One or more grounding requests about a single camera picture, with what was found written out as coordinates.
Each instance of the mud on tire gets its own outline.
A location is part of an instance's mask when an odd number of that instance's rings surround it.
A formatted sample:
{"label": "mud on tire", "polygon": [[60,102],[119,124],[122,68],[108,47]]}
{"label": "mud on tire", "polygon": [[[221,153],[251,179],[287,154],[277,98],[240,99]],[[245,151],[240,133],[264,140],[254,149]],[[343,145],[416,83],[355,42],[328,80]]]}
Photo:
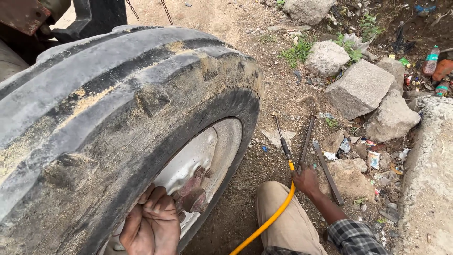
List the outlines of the mud on tire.
{"label": "mud on tire", "polygon": [[0,251],[96,254],[193,136],[223,118],[242,141],[193,237],[231,180],[263,94],[255,61],[176,27],[120,26],[42,53],[0,83]]}

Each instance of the plaid shirt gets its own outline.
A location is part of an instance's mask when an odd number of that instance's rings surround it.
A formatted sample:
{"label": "plaid shirt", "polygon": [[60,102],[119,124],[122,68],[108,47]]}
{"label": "plaid shirt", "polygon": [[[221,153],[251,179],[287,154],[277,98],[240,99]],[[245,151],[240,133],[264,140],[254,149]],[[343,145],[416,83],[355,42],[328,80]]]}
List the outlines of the plaid shirt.
{"label": "plaid shirt", "polygon": [[[328,228],[328,240],[342,255],[391,255],[376,241],[370,227],[360,221],[343,219]],[[310,255],[303,252],[268,246],[262,255]]]}

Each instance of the white wheel rim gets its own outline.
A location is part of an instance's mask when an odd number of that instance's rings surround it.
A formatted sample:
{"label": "white wheel rim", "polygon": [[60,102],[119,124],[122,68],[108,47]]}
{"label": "white wheel rim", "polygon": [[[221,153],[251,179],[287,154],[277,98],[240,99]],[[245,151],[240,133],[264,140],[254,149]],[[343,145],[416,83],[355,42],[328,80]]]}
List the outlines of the white wheel rim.
{"label": "white wheel rim", "polygon": [[[227,118],[205,129],[194,137],[182,148],[165,166],[153,183],[156,186],[164,186],[167,194],[171,195],[193,176],[199,166],[211,169],[213,176],[204,178],[201,186],[206,192],[208,202],[216,194],[228,169],[233,162],[242,140],[242,125],[236,118]],[[200,213],[186,213],[186,218],[181,222],[181,238],[188,232],[197,221]],[[118,235],[121,233],[123,223],[114,231],[112,238],[100,251],[100,255],[125,254],[112,249],[115,243],[119,243]]]}

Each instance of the khaki pants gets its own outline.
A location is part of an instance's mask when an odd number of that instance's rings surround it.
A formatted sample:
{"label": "khaki pants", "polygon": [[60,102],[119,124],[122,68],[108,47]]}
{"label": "khaki pants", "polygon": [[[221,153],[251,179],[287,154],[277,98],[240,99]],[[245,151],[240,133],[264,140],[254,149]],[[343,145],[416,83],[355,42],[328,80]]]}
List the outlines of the khaki pants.
{"label": "khaki pants", "polygon": [[[256,191],[258,224],[261,226],[280,207],[289,188],[277,181],[266,181]],[[311,255],[327,255],[319,236],[296,196],[272,225],[262,234],[263,246],[277,246]]]}

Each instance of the plastic bottle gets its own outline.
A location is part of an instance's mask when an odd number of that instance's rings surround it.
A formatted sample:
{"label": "plastic bottle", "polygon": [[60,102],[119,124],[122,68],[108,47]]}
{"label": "plastic bottle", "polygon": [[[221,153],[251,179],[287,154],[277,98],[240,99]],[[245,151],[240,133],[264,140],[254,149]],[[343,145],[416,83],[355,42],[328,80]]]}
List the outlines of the plastic bottle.
{"label": "plastic bottle", "polygon": [[437,46],[434,46],[434,48],[428,52],[426,60],[423,62],[422,66],[423,74],[425,74],[426,76],[431,76],[434,74],[439,54],[440,50]]}
{"label": "plastic bottle", "polygon": [[436,87],[436,95],[443,96],[448,91],[448,82],[441,82]]}
{"label": "plastic bottle", "polygon": [[433,81],[438,82],[445,78],[451,71],[453,71],[453,61],[448,59],[441,60],[437,64],[436,70],[431,78]]}

